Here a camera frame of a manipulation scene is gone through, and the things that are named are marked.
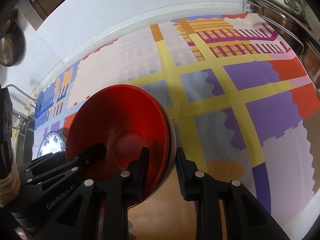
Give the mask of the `blue floral plate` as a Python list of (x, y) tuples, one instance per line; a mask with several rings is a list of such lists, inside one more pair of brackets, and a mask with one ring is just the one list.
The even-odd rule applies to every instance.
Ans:
[(49, 153), (55, 154), (66, 149), (66, 139), (59, 131), (49, 132), (42, 140), (37, 157), (42, 157)]

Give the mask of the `red black bowl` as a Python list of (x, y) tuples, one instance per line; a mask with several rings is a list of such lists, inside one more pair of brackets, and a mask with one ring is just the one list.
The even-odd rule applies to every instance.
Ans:
[(150, 162), (145, 190), (139, 200), (131, 200), (127, 206), (132, 208), (157, 191), (168, 161), (169, 129), (153, 96), (132, 85), (106, 87), (91, 96), (69, 128), (66, 160), (99, 143), (106, 147), (106, 155), (88, 169), (89, 179), (100, 182), (120, 174), (146, 147)]

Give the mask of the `white bowl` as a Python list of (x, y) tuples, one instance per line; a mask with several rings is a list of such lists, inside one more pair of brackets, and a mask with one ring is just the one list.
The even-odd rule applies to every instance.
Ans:
[(176, 134), (175, 134), (175, 130), (174, 130), (174, 126), (172, 124), (172, 121), (170, 120), (168, 113), (166, 112), (165, 108), (162, 106), (160, 101), (158, 99), (156, 99), (154, 96), (153, 96), (153, 99), (161, 107), (162, 112), (164, 113), (166, 121), (167, 121), (168, 130), (169, 130), (169, 154), (168, 154), (168, 159), (167, 159), (167, 165), (166, 165), (166, 168), (163, 172), (161, 180), (157, 184), (157, 187), (153, 190), (153, 192), (149, 196), (149, 198), (151, 196), (153, 196), (154, 194), (156, 194), (162, 188), (162, 186), (166, 183), (167, 179), (169, 178), (169, 176), (172, 172), (172, 169), (174, 168), (174, 165), (175, 165), (175, 155), (176, 155), (176, 148), (177, 148)]

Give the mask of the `colourful patterned table mat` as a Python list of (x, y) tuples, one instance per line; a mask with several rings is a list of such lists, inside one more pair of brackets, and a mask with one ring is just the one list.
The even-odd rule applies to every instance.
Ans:
[(177, 145), (200, 170), (238, 179), (291, 239), (319, 216), (319, 97), (289, 45), (256, 14), (153, 24), (97, 44), (37, 97), (33, 154), (68, 133), (97, 91), (138, 86), (166, 109)]

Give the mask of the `black frying pan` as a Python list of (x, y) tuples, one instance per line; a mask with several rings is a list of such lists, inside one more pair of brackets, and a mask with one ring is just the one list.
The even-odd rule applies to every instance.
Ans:
[(1, 65), (11, 67), (19, 64), (25, 52), (25, 39), (19, 26), (12, 27), (1, 35)]

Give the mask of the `steel pot lower shelf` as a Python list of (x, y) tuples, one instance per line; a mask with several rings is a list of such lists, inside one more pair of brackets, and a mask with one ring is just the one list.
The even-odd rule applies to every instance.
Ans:
[(319, 56), (311, 48), (306, 48), (302, 54), (301, 62), (311, 81), (319, 89)]

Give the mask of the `steel pan lower shelf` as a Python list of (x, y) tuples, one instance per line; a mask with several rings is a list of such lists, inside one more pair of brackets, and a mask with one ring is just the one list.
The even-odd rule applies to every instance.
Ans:
[(303, 55), (310, 49), (319, 58), (319, 38), (310, 27), (297, 16), (281, 8), (270, 5), (261, 0), (246, 0), (250, 6), (255, 7), (258, 16), (269, 25), (280, 31), (283, 38), (300, 46), (298, 53)]

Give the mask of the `white pot rack shelf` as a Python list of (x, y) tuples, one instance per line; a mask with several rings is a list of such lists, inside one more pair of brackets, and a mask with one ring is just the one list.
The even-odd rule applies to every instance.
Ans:
[[(296, 15), (295, 13), (291, 12), (290, 10), (287, 10), (287, 9), (277, 5), (276, 3), (274, 3), (271, 0), (261, 0), (261, 1), (269, 3), (270, 5), (278, 7), (278, 8), (281, 8), (283, 10), (286, 10), (287, 12), (291, 13), (292, 15), (297, 16), (301, 21), (306, 23), (310, 27), (310, 29), (313, 31), (313, 33), (316, 34), (316, 36), (319, 38), (319, 20), (316, 17), (316, 15), (314, 14), (314, 12), (311, 9), (310, 5), (308, 5), (308, 3), (306, 2), (306, 0), (303, 0), (304, 12), (302, 13), (302, 15)], [(250, 11), (250, 12), (256, 12), (257, 13), (255, 7), (250, 6), (250, 4), (246, 0), (245, 0), (245, 9), (246, 9), (247, 12)], [(301, 58), (302, 55), (300, 55), (298, 53), (300, 46), (298, 44), (296, 44), (296, 43), (292, 43), (291, 44), (291, 42), (289, 41), (289, 38), (283, 38), (283, 39), (290, 45), (290, 47), (295, 51), (295, 53)]]

